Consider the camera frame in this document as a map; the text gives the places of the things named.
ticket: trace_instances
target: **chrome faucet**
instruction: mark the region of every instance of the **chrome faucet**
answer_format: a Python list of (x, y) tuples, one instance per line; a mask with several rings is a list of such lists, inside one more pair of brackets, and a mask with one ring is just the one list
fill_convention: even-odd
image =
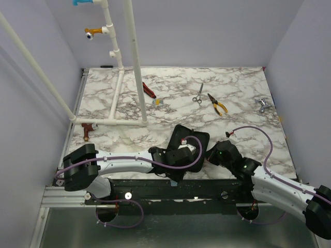
[(265, 109), (272, 106), (270, 103), (267, 102), (267, 100), (265, 98), (256, 99), (255, 102), (260, 102), (261, 103), (261, 107), (260, 107), (260, 110), (259, 110), (260, 113), (264, 113)]

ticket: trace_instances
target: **white wall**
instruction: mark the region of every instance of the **white wall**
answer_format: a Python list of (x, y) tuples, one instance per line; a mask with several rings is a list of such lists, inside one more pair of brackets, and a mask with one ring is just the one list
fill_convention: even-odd
[[(46, 0), (81, 67), (116, 65), (108, 36), (84, 29), (105, 25), (93, 4)], [(131, 66), (122, 0), (109, 0), (125, 66)], [(303, 0), (133, 0), (144, 66), (266, 66)]]
[(300, 177), (331, 187), (331, 1), (305, 0), (266, 69)]
[[(0, 9), (73, 107), (81, 71), (46, 3), (0, 1)], [(28, 247), (68, 119), (1, 27), (0, 116), (0, 246)]]

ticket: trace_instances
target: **marble countertop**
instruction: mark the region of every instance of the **marble countertop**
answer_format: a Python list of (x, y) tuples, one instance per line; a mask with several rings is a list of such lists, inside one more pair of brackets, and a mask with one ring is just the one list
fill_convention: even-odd
[[(225, 140), (225, 131), (252, 125), (269, 134), (274, 151), (268, 167), (288, 178), (296, 178), (295, 168), (284, 138), (276, 110), (271, 107), (261, 114), (255, 99), (266, 98), (272, 103), (268, 84), (262, 68), (142, 68), (143, 81), (154, 91), (163, 104), (154, 105), (145, 95), (148, 126), (102, 126), (89, 133), (89, 143), (96, 149), (110, 152), (138, 152), (151, 146), (166, 148), (174, 127), (181, 124), (196, 131), (208, 132), (208, 149), (216, 141)], [(117, 68), (91, 68), (79, 109), (79, 117), (107, 118), (118, 77)], [(201, 83), (202, 103), (192, 102)], [(225, 105), (228, 113), (218, 116), (207, 93)], [(137, 120), (141, 117), (137, 88), (132, 69), (126, 69), (119, 96), (116, 119)], [(69, 152), (86, 144), (83, 128), (76, 125), (70, 140)], [(238, 130), (233, 140), (245, 157), (263, 162), (269, 151), (266, 137), (257, 130)], [(113, 173), (113, 179), (163, 179), (154, 174)], [(198, 173), (187, 173), (184, 179), (229, 179), (232, 174), (221, 166), (205, 161)]]

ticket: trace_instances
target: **red tool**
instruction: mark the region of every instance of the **red tool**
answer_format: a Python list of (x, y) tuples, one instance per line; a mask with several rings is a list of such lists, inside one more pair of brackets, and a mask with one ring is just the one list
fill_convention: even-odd
[(153, 91), (151, 91), (146, 85), (145, 83), (143, 82), (143, 88), (144, 88), (144, 92), (149, 95), (150, 97), (152, 98), (156, 98), (156, 95), (154, 94)]

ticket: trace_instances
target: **yellow-handled pliers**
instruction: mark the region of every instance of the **yellow-handled pliers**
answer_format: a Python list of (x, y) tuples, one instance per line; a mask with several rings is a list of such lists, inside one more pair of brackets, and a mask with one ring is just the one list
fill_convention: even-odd
[(214, 106), (214, 109), (215, 109), (216, 113), (217, 113), (219, 116), (222, 116), (222, 113), (218, 111), (217, 106), (220, 106), (222, 109), (224, 109), (224, 111), (225, 111), (226, 113), (228, 112), (227, 108), (226, 108), (222, 103), (216, 101), (216, 99), (215, 99), (214, 97), (212, 97), (210, 94), (208, 94), (208, 96), (209, 96), (210, 100), (211, 100), (212, 103), (213, 103), (213, 106)]

